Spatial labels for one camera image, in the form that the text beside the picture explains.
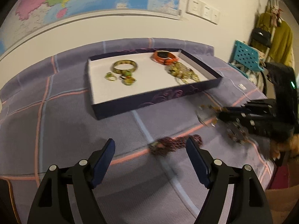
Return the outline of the person right hand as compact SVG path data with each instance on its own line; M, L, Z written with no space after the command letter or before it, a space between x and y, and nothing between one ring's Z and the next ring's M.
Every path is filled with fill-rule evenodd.
M270 142L270 156L280 159L282 152L288 152L289 157L298 156L298 134L291 136L286 142L278 143L274 140Z

